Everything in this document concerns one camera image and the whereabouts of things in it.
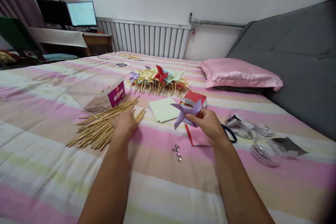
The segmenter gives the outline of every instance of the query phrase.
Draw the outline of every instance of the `pipe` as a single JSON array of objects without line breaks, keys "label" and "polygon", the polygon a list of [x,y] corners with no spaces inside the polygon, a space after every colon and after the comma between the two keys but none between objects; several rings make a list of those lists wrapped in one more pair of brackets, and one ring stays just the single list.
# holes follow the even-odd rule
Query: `pipe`
[{"label": "pipe", "polygon": [[239,24],[239,23],[225,23],[225,22],[216,22],[216,21],[206,21],[206,20],[199,20],[199,19],[193,19],[192,13],[189,15],[189,23],[192,25],[192,29],[194,30],[196,28],[196,25],[218,25],[218,26],[228,26],[228,27],[239,27],[244,28],[245,24]]}]

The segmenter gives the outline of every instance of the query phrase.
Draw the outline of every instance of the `purple pinwheel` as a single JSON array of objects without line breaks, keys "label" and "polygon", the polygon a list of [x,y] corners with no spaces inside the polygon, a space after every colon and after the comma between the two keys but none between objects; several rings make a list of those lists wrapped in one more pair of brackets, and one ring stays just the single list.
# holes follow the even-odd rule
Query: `purple pinwheel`
[{"label": "purple pinwheel", "polygon": [[177,129],[177,127],[180,125],[180,123],[183,121],[186,124],[189,124],[191,126],[194,126],[195,128],[199,127],[196,123],[190,121],[189,119],[186,118],[186,114],[193,114],[194,116],[196,116],[198,114],[198,112],[202,109],[202,101],[201,99],[199,99],[195,106],[190,108],[190,107],[186,107],[180,104],[176,104],[176,103],[171,103],[170,105],[174,106],[175,108],[180,110],[180,113],[176,119],[176,122],[174,124],[175,130]]},{"label": "purple pinwheel", "polygon": [[129,74],[132,75],[132,77],[131,77],[130,80],[129,80],[130,83],[131,83],[131,85],[132,85],[133,81],[136,80],[136,79],[138,79],[139,76],[140,76],[140,74],[139,74],[139,73],[136,73],[136,72],[130,72]]}]

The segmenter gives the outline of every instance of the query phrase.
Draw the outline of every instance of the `hand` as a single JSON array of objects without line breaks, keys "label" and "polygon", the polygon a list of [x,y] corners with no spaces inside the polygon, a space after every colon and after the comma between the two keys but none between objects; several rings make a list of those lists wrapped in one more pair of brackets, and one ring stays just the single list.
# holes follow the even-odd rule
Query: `hand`
[{"label": "hand", "polygon": [[221,122],[218,120],[214,111],[202,108],[197,116],[192,114],[186,114],[185,116],[200,126],[203,133],[208,137],[211,145],[223,138],[227,138],[221,126]]},{"label": "hand", "polygon": [[138,128],[138,123],[131,111],[123,112],[118,115],[111,121],[111,125],[114,130],[120,130],[127,133],[129,136],[131,136],[133,131]]}]

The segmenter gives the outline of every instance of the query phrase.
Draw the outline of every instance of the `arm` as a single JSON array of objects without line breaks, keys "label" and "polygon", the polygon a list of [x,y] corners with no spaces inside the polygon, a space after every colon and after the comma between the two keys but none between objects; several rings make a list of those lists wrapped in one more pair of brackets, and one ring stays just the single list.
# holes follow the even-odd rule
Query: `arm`
[{"label": "arm", "polygon": [[274,224],[215,112],[202,108],[197,116],[187,114],[186,117],[201,127],[214,149],[217,177],[229,223]]},{"label": "arm", "polygon": [[112,121],[111,144],[91,187],[79,224],[121,223],[127,200],[128,140],[138,124],[131,112]]}]

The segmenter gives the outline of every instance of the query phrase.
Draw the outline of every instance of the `forearm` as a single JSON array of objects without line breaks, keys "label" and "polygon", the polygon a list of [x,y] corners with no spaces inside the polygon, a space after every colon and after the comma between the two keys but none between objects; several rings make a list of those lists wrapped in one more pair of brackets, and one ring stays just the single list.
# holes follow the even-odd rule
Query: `forearm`
[{"label": "forearm", "polygon": [[79,218],[84,223],[121,223],[127,200],[129,135],[116,130]]},{"label": "forearm", "polygon": [[232,143],[224,138],[213,145],[213,149],[217,177],[229,223],[246,223],[246,220],[258,224],[274,223]]}]

